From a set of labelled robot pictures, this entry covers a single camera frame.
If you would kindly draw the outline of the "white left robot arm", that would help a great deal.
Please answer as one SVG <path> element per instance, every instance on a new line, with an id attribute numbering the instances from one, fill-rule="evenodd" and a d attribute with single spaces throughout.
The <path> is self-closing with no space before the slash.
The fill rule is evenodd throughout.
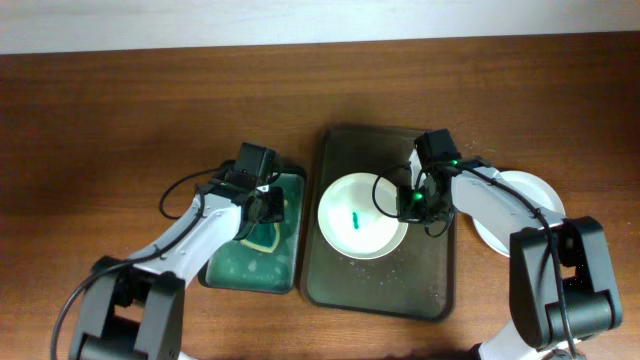
<path id="1" fill-rule="evenodd" d="M 72 359 L 183 359 L 185 292 L 224 245 L 284 219 L 278 173 L 218 170 L 188 210 L 128 258 L 100 259 L 63 306 L 82 301 Z"/>

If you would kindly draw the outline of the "yellow green sponge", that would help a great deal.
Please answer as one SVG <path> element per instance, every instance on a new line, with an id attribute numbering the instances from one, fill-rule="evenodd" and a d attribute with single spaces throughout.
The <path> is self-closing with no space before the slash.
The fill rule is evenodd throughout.
<path id="1" fill-rule="evenodd" d="M 258 224 L 254 227 L 250 235 L 246 239 L 241 240 L 240 243 L 260 253 L 271 254 L 284 238 L 286 228 L 286 217 L 280 222 Z"/>

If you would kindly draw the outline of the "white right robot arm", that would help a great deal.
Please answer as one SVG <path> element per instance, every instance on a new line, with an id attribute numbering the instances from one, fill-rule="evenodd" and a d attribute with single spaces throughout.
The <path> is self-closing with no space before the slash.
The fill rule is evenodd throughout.
<path id="1" fill-rule="evenodd" d="M 622 304 L 601 224 L 570 219 L 510 185 L 493 167 L 436 162 L 397 191 L 397 218 L 430 226 L 460 212 L 509 251 L 510 322 L 476 359 L 579 359 L 576 344 L 620 326 Z"/>

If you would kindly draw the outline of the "white plate green stain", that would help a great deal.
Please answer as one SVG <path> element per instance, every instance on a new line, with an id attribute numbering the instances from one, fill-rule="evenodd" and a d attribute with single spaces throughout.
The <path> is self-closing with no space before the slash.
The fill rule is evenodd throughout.
<path id="1" fill-rule="evenodd" d="M 339 253 L 372 260 L 395 250 L 408 225 L 393 217 L 397 187 L 371 173 L 352 173 L 334 181 L 322 194 L 317 221 L 322 235 Z"/>

